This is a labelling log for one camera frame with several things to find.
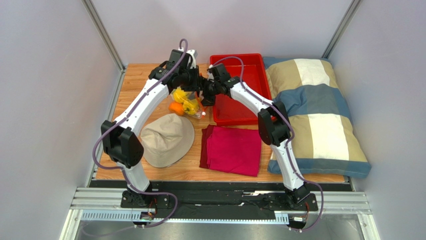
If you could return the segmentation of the clear zip top bag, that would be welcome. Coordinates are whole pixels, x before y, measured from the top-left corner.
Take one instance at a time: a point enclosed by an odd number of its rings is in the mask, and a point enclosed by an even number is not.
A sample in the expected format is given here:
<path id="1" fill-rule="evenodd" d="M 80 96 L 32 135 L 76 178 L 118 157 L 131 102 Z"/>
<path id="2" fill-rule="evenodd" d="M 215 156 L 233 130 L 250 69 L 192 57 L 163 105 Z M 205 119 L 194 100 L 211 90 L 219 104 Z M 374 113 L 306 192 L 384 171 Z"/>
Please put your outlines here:
<path id="1" fill-rule="evenodd" d="M 188 115 L 196 119 L 206 116 L 206 109 L 202 105 L 203 97 L 196 91 L 183 91 L 180 87 L 173 90 L 168 110 L 178 116 Z"/>

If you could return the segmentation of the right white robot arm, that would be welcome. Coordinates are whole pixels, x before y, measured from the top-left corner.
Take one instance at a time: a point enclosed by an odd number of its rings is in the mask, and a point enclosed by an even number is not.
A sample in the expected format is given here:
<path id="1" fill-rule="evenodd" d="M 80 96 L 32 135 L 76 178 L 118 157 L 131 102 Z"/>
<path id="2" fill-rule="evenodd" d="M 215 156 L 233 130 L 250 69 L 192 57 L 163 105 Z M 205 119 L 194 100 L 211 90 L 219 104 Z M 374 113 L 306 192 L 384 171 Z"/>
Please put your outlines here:
<path id="1" fill-rule="evenodd" d="M 207 71 L 208 77 L 200 77 L 203 95 L 205 97 L 228 96 L 257 115 L 260 138 L 272 149 L 282 175 L 283 185 L 287 189 L 283 203 L 292 209 L 306 206 L 310 191 L 297 166 L 291 144 L 294 130 L 284 104 L 261 96 L 242 78 L 232 77 L 222 63 L 212 65 Z"/>

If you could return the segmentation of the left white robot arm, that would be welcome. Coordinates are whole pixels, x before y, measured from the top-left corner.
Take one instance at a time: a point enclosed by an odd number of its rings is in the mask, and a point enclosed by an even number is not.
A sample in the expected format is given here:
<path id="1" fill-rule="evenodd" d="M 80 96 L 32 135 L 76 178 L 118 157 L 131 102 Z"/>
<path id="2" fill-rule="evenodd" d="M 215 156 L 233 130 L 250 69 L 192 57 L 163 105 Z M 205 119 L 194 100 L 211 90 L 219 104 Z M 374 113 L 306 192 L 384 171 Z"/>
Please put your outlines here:
<path id="1" fill-rule="evenodd" d="M 141 164 L 148 152 L 137 137 L 157 106 L 178 87 L 191 92 L 199 86 L 200 74 L 196 64 L 197 51 L 174 49 L 168 60 L 155 67 L 137 97 L 114 121 L 105 120 L 100 127 L 103 152 L 116 163 L 127 183 L 123 197 L 142 208 L 155 202 L 152 184 Z"/>

